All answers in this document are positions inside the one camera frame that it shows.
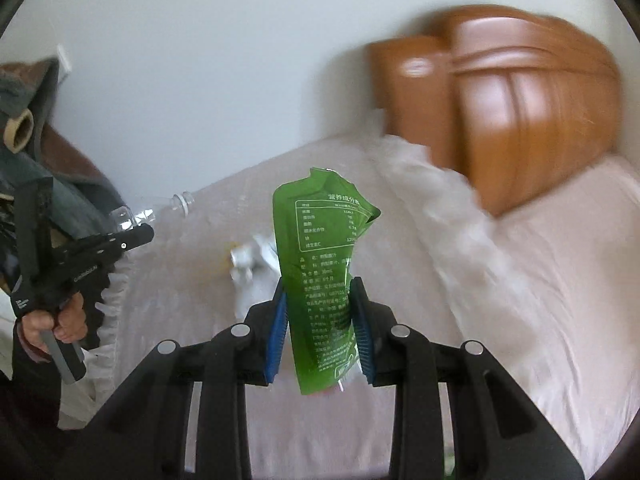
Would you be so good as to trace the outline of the left hand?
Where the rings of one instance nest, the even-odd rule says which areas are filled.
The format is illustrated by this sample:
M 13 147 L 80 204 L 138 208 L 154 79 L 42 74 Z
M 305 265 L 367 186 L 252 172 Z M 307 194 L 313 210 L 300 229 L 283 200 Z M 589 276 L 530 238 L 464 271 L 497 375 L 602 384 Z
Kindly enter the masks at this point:
M 80 292 L 70 297 L 63 309 L 53 316 L 43 310 L 26 314 L 20 322 L 18 334 L 25 349 L 32 352 L 49 354 L 42 334 L 50 330 L 58 341 L 72 344 L 88 334 L 87 317 L 84 310 L 84 297 Z

